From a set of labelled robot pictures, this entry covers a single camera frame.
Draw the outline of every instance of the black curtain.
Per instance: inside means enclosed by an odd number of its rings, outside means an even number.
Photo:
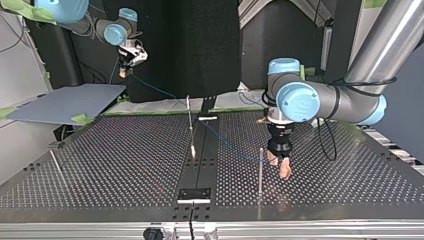
[[[139,78],[178,97],[205,97],[237,88],[241,78],[238,1],[103,0],[103,6],[108,19],[116,19],[122,7],[138,12],[143,31],[139,39],[149,53],[148,61],[134,69]],[[91,55],[98,59],[103,54]],[[109,55],[100,61],[110,65],[114,60]],[[167,98],[132,77],[126,84],[132,102]]]

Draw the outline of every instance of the metal breadboard table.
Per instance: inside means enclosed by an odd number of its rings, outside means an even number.
[[[152,226],[180,239],[375,237],[387,229],[424,237],[423,176],[350,125],[331,124],[335,162],[322,154],[317,129],[297,126],[293,176],[280,180],[264,164],[260,195],[256,160],[269,138],[261,116],[197,122],[194,160],[186,115],[100,118],[56,153],[61,169],[46,154],[0,186],[0,239],[141,237]],[[322,135],[331,152],[325,127]],[[210,189],[211,202],[179,205],[181,189]]]

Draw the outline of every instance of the perforated metal surface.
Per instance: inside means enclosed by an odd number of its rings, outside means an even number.
[[[0,208],[170,207],[189,143],[187,116],[102,118],[57,153],[63,175],[42,163]]]
[[[232,146],[219,142],[216,206],[258,205],[258,162],[246,158],[259,158],[259,148],[266,149],[270,135],[265,125],[255,123],[261,116],[260,112],[219,115],[219,133]],[[306,123],[297,126],[291,137],[293,175],[288,181],[281,180],[278,167],[265,164],[262,205],[305,208],[424,202],[422,185],[414,184],[367,146],[364,135],[336,123],[331,127],[339,153],[337,162],[324,157],[317,129]],[[322,136],[332,154],[331,138],[325,127]]]

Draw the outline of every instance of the gray robot arm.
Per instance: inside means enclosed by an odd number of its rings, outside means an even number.
[[[384,89],[395,81],[423,34],[424,0],[388,0],[343,81],[303,81],[290,69],[296,69],[296,60],[272,61],[266,95],[272,105],[268,119],[273,141],[268,149],[288,157],[288,137],[296,122],[313,118],[360,125],[379,122],[387,106]]]
[[[88,12],[89,0],[0,0],[0,10],[24,17],[38,14],[43,22],[56,23],[80,36],[97,36],[100,41],[118,48],[120,76],[125,78],[128,72],[147,60],[148,54],[140,40],[136,39],[138,15],[132,9],[119,10],[115,21],[92,18]]]

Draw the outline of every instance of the light blue joint cap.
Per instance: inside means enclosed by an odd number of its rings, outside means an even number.
[[[305,122],[317,115],[320,108],[318,92],[303,82],[284,85],[277,93],[277,106],[293,122]]]
[[[294,58],[277,58],[269,63],[268,75],[287,72],[300,72],[299,61]]]
[[[129,8],[119,9],[119,16],[133,22],[138,22],[137,12]]]
[[[53,13],[56,22],[77,23],[84,18],[89,0],[35,0],[34,6],[45,8]]]
[[[387,100],[386,98],[381,95],[378,101],[378,106],[375,109],[375,111],[364,121],[358,123],[358,125],[373,125],[378,122],[380,122],[381,119],[384,117],[384,112],[387,108]]]
[[[113,46],[118,46],[127,39],[127,30],[119,24],[110,24],[103,34],[106,41]]]

